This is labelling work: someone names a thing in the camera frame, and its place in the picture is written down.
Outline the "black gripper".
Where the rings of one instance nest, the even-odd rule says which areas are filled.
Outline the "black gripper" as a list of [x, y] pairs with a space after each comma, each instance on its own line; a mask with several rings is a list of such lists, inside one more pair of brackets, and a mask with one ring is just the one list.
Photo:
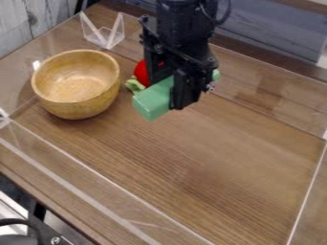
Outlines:
[[229, 16], [230, 3], [221, 17], [217, 4], [218, 0], [157, 0], [156, 15], [137, 19], [149, 83], [173, 77], [169, 108], [174, 110], [198, 101], [218, 67], [209, 39]]

